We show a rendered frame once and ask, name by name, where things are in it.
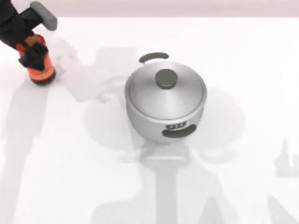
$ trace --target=lid knob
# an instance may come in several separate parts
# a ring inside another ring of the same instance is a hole
[[[156,73],[156,83],[163,90],[175,87],[178,75],[170,69],[162,69]]]

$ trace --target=red can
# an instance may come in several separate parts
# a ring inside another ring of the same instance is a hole
[[[45,39],[41,35],[37,35],[37,34],[28,37],[25,40],[25,42],[29,46],[33,46],[36,42],[39,42],[39,43],[43,44],[44,46],[46,46]],[[16,49],[21,56],[25,55],[26,49],[22,46],[21,43],[16,44]],[[52,65],[52,61],[50,59],[49,53],[46,55],[46,57],[44,59],[44,66],[45,66],[44,71],[38,71],[35,69],[27,68],[29,77],[33,83],[35,83],[37,85],[45,85],[45,84],[52,82],[55,79],[56,71]]]

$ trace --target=pot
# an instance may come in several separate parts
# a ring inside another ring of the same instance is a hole
[[[170,144],[196,131],[207,90],[189,67],[166,61],[166,53],[150,53],[125,85],[126,109],[132,127],[145,139]],[[163,59],[146,63],[152,59]]]

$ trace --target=silver lid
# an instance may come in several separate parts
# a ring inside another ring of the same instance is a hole
[[[187,116],[203,105],[206,86],[189,67],[174,62],[142,66],[128,79],[127,100],[144,115],[160,120]]]

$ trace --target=pot handle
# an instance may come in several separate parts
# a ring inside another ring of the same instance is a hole
[[[182,130],[172,131],[172,130],[164,130],[162,131],[162,135],[167,138],[171,139],[179,139],[187,137],[188,135],[192,134],[196,130],[196,125],[190,125],[187,128]]]
[[[158,59],[158,58],[167,59],[167,58],[169,58],[169,55],[166,54],[166,53],[163,53],[163,52],[149,53],[149,54],[146,54],[146,55],[142,56],[139,59],[139,62],[140,63],[145,63],[145,62],[147,62],[149,60]]]

